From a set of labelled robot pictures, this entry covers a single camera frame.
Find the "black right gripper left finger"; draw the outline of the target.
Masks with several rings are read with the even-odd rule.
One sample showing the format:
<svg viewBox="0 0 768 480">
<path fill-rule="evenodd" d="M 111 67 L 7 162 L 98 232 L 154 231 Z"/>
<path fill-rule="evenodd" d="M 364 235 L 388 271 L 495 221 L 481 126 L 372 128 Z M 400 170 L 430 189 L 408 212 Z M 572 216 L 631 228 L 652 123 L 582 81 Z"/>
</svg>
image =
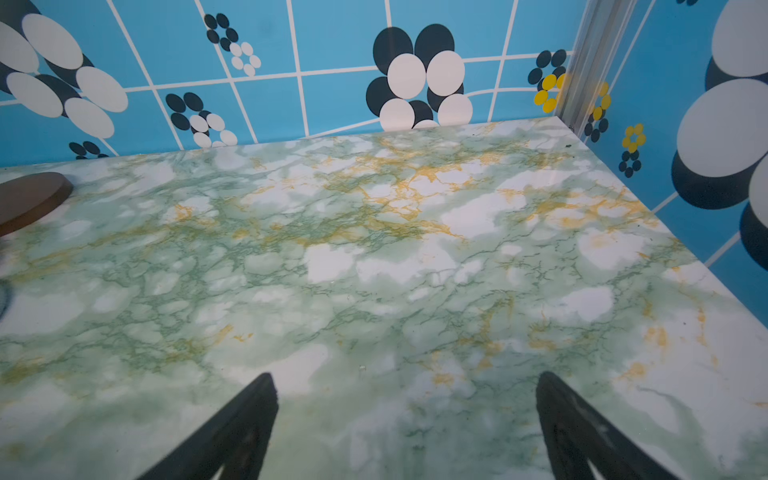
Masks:
<svg viewBox="0 0 768 480">
<path fill-rule="evenodd" d="M 241 390 L 143 479 L 257 479 L 279 410 L 265 372 Z"/>
</svg>

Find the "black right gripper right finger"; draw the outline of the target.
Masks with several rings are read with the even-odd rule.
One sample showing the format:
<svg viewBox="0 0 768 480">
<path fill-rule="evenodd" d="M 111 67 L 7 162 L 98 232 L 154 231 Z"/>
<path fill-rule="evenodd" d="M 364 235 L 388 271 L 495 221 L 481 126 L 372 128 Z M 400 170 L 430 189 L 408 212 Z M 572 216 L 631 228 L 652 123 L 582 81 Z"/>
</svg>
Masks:
<svg viewBox="0 0 768 480">
<path fill-rule="evenodd" d="M 675 477 L 550 371 L 539 376 L 536 408 L 557 479 Z"/>
</svg>

